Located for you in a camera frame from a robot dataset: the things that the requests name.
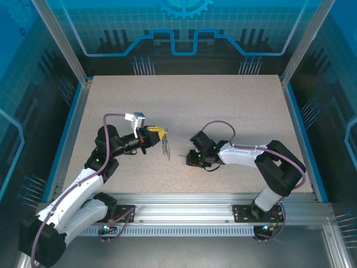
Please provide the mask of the black keyring with silver chain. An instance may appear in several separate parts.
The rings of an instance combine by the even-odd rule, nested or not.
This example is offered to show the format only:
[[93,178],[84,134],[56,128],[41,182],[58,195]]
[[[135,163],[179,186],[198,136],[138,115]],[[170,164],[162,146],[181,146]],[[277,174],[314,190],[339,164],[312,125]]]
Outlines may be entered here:
[[170,146],[167,139],[168,129],[164,128],[164,135],[162,138],[162,153],[163,156],[167,157],[168,161],[171,160]]

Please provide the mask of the small connector board green light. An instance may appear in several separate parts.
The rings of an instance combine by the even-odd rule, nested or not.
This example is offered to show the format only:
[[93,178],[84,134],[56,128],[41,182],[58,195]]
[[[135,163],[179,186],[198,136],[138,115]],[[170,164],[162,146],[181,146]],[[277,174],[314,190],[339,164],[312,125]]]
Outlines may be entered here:
[[279,226],[278,222],[269,223],[258,228],[258,232],[273,232]]
[[108,235],[112,234],[117,230],[117,227],[114,225],[113,221],[109,221],[103,226],[103,229],[101,230],[100,234],[101,235]]

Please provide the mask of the grey metal front panel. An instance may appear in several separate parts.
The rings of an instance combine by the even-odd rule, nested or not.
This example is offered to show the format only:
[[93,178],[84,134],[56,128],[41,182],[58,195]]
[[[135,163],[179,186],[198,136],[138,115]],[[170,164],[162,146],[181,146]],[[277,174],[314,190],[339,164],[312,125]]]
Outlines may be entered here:
[[333,261],[346,248],[357,268],[357,230],[342,233],[342,245],[318,226],[285,227],[274,241],[251,237],[121,237],[101,243],[76,238],[51,268],[345,268]]

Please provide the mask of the aluminium side rail blue edge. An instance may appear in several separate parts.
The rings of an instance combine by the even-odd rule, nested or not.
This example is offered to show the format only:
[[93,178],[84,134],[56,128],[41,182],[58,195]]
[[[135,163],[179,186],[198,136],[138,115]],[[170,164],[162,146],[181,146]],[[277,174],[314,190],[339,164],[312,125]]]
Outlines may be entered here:
[[42,196],[43,203],[52,201],[63,186],[92,82],[91,76],[86,86],[79,84],[76,89]]
[[301,150],[303,162],[306,167],[306,176],[309,179],[309,184],[315,193],[315,197],[320,203],[328,203],[329,199],[317,167],[315,156],[313,155],[312,147],[308,139],[305,125],[300,114],[295,94],[291,87],[290,82],[282,86],[282,90],[286,99],[287,107],[290,112],[290,117],[295,129],[297,141]]

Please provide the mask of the aluminium mounting rail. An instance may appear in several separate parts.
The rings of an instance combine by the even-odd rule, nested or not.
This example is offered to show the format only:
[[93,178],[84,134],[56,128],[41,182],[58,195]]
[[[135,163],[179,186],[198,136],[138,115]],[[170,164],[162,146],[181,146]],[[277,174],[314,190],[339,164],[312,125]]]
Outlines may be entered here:
[[[113,194],[119,204],[135,205],[134,224],[183,226],[234,224],[232,206],[249,205],[254,193],[243,194]],[[336,223],[330,203],[312,193],[292,193],[283,200],[287,226],[328,226]]]

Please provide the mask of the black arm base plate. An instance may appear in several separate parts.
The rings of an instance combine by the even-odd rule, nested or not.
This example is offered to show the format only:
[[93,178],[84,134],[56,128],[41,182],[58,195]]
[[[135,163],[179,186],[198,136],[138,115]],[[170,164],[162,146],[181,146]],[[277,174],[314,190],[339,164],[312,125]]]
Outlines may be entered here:
[[133,223],[136,212],[135,205],[117,205],[112,220],[117,223]]
[[281,223],[284,220],[282,207],[274,205],[269,211],[252,208],[250,205],[233,205],[232,212],[235,223]]

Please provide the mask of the aluminium frame post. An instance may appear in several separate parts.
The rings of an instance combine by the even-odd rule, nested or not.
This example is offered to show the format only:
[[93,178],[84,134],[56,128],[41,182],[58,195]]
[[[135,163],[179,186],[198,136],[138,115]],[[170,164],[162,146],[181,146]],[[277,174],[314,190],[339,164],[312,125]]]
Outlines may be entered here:
[[73,71],[77,80],[82,86],[86,87],[89,83],[89,78],[87,77],[84,69],[82,68],[79,59],[77,58],[73,48],[71,47],[47,0],[31,0],[31,2],[35,6],[37,12],[39,13],[41,19],[46,25],[48,31],[56,42],[58,48],[63,54],[65,60],[67,61],[70,69]]
[[316,12],[311,18],[310,23],[304,31],[302,38],[300,39],[296,47],[296,50],[294,51],[282,74],[281,85],[283,88],[287,87],[287,84],[289,83],[297,67],[301,63],[311,43],[315,39],[319,29],[321,28],[335,1],[336,0],[321,0],[318,8],[316,9]]

